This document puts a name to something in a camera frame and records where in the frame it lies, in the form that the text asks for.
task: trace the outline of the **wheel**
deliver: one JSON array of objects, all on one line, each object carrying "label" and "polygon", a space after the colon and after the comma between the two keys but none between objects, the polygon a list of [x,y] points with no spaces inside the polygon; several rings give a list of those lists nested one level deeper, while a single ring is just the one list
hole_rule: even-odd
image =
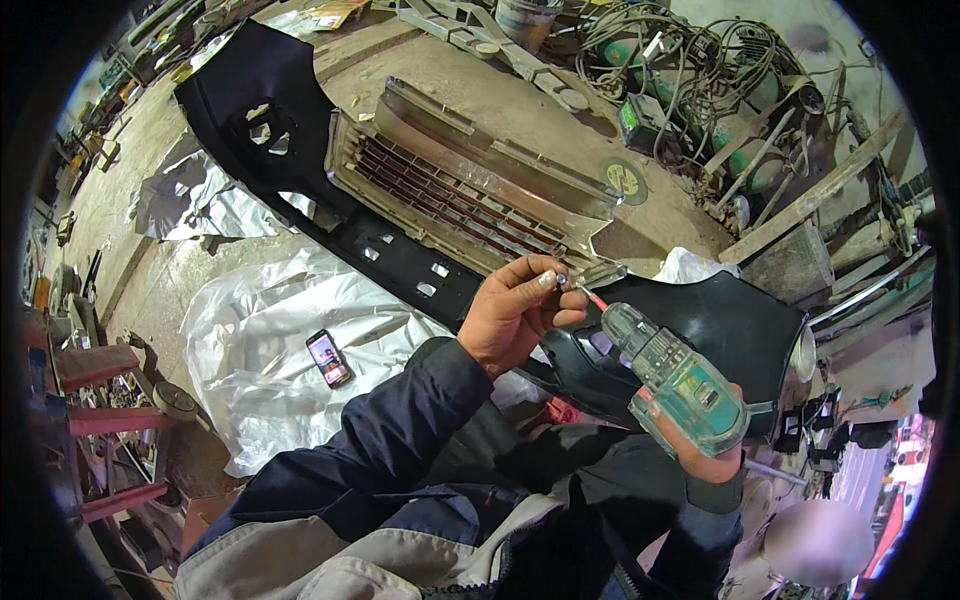
[{"label": "wheel", "polygon": [[150,504],[167,515],[175,515],[180,512],[180,505],[183,504],[183,494],[177,488],[167,485],[167,491],[163,495],[150,500]]},{"label": "wheel", "polygon": [[154,404],[161,413],[176,420],[190,422],[197,418],[197,400],[169,381],[154,386]]}]

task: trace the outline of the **grille slat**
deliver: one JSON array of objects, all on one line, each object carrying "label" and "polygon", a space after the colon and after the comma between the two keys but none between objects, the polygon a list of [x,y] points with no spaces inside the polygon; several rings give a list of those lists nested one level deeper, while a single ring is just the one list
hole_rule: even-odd
[{"label": "grille slat", "polygon": [[356,170],[430,219],[513,259],[555,253],[561,235],[390,140],[363,136]]}]

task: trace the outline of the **zipper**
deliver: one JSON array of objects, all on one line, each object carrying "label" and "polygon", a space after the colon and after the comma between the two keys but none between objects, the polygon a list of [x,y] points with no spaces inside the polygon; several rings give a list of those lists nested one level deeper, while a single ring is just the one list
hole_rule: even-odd
[{"label": "zipper", "polygon": [[453,586],[447,586],[445,588],[420,588],[420,592],[423,594],[423,597],[426,598],[430,595],[435,594],[453,594],[453,593],[479,593],[485,591],[495,591],[500,582],[506,579],[507,574],[510,572],[510,568],[513,565],[514,557],[514,547],[513,540],[514,536],[517,536],[521,533],[530,532],[540,527],[542,521],[533,523],[531,525],[526,525],[520,527],[510,532],[506,538],[503,539],[503,542],[500,544],[500,547],[503,548],[500,550],[500,569],[497,572],[496,579],[491,581],[488,584],[472,584],[469,586],[461,586],[459,584]]}]

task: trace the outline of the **smartphone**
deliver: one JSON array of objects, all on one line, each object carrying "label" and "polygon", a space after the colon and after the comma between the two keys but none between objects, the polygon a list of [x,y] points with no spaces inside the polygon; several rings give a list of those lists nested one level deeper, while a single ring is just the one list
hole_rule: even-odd
[{"label": "smartphone", "polygon": [[313,356],[313,362],[317,363],[317,368],[324,374],[324,381],[331,390],[339,388],[353,378],[347,361],[344,360],[340,350],[333,345],[333,338],[326,329],[321,329],[310,336],[306,341],[306,347]]}]

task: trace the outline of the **man's left hand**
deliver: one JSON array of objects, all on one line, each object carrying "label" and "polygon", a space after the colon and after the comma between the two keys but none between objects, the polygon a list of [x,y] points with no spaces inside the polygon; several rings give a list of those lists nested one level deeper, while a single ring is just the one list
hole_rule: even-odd
[{"label": "man's left hand", "polygon": [[557,290],[566,267],[549,256],[523,256],[494,271],[477,290],[457,341],[490,379],[519,365],[554,327],[587,316],[587,297]]}]

